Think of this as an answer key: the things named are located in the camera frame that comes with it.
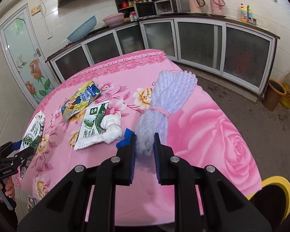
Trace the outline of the pink thermos right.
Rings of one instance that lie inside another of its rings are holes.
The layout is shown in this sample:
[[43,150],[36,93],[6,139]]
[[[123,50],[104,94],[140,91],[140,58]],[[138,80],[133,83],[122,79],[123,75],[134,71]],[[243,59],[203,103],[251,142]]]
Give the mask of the pink thermos right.
[[215,15],[224,15],[223,8],[226,5],[224,0],[210,0],[211,12]]

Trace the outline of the silver microwave oven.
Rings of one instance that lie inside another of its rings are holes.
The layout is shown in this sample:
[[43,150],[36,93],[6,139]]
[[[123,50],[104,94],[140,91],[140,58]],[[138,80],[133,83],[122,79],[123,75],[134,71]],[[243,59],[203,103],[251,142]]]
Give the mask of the silver microwave oven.
[[157,15],[190,12],[188,0],[159,0],[154,5]]

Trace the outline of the lilac foam fruit net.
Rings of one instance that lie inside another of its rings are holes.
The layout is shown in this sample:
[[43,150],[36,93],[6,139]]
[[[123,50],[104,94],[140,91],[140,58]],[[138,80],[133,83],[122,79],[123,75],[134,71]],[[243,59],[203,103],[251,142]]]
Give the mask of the lilac foam fruit net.
[[137,156],[149,157],[153,152],[154,135],[165,144],[169,118],[176,114],[197,85],[195,74],[187,71],[161,71],[151,93],[149,108],[141,115],[135,134]]

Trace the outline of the blue rubber glove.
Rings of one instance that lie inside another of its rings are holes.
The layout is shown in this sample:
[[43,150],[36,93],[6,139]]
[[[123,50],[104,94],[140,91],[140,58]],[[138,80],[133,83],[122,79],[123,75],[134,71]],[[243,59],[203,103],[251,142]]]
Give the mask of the blue rubber glove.
[[117,149],[129,145],[131,137],[133,134],[134,134],[134,132],[127,128],[125,133],[124,133],[123,139],[121,141],[119,141],[118,143],[116,143]]

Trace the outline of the kitchen counter cabinets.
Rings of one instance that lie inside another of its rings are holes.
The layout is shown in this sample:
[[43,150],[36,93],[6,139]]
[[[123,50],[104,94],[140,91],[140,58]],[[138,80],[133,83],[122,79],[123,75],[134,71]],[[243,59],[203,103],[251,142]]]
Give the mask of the kitchen counter cabinets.
[[272,71],[279,37],[222,16],[179,13],[149,16],[94,30],[47,58],[60,82],[84,68],[143,49],[218,75],[259,96]]

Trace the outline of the pink plastic basin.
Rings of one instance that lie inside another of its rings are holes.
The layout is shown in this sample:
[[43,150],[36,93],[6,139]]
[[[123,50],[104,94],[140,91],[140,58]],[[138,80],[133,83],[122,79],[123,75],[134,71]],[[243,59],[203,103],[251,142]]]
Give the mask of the pink plastic basin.
[[107,16],[102,21],[109,27],[121,25],[124,23],[124,13],[117,13]]

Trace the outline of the brown plastic bucket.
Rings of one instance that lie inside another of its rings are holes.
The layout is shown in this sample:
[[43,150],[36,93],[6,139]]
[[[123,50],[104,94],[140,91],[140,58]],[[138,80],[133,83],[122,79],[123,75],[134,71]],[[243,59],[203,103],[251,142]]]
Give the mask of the brown plastic bucket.
[[280,102],[281,98],[286,95],[286,90],[283,85],[277,80],[270,78],[268,81],[267,89],[262,101],[264,107],[268,111],[274,111]]

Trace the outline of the pink thermos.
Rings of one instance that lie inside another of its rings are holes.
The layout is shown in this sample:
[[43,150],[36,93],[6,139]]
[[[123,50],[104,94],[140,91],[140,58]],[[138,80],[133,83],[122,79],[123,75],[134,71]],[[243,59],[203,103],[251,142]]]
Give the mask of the pink thermos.
[[215,15],[224,15],[223,8],[226,5],[224,0],[210,0],[211,12]]
[[205,6],[204,0],[188,0],[190,12],[192,13],[201,13],[202,7]]

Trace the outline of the green white milk pouch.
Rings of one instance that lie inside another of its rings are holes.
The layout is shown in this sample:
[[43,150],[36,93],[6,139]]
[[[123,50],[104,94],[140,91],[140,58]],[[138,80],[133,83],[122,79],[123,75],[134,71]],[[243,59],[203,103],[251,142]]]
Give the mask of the green white milk pouch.
[[45,124],[45,114],[42,111],[39,111],[34,117],[33,120],[28,125],[26,132],[24,133],[22,143],[20,146],[20,151],[32,147],[37,150],[38,145],[42,140],[42,134]]

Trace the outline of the yellow blue candy bag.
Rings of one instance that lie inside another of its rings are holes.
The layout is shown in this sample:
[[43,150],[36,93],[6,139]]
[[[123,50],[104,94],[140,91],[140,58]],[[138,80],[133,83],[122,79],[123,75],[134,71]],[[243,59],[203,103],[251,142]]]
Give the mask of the yellow blue candy bag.
[[61,113],[64,122],[68,122],[71,117],[84,110],[89,104],[97,99],[100,94],[100,89],[93,81],[84,84],[71,98],[63,103]]

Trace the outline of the blue plastic basin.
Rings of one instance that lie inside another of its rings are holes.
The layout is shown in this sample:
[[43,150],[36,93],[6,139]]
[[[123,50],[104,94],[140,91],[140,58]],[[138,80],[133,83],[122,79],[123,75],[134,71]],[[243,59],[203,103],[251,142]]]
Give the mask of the blue plastic basin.
[[96,16],[92,16],[90,19],[88,19],[86,22],[81,24],[77,29],[75,29],[68,37],[67,40],[69,40],[72,43],[75,43],[81,39],[83,39],[85,36],[87,36],[96,26],[97,19]]

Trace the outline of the yellow rimmed trash bin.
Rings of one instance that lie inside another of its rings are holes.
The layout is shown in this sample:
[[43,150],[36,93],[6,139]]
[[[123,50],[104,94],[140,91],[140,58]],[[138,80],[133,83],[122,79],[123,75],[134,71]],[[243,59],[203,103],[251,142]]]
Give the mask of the yellow rimmed trash bin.
[[261,182],[261,190],[247,199],[269,221],[278,227],[290,213],[290,182],[282,176],[268,177]]

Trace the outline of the flower painted glass door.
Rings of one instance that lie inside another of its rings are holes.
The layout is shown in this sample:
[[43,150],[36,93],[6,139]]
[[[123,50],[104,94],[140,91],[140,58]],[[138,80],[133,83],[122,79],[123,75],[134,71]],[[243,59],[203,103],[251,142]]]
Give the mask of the flower painted glass door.
[[0,43],[8,67],[20,90],[33,108],[59,83],[38,44],[28,5],[0,26]]

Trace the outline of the pink thermos left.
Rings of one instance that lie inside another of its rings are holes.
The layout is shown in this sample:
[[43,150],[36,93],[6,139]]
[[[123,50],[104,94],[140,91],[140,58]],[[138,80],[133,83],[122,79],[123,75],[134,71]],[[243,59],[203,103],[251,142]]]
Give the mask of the pink thermos left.
[[192,13],[201,13],[202,7],[205,6],[204,0],[188,0],[190,12]]

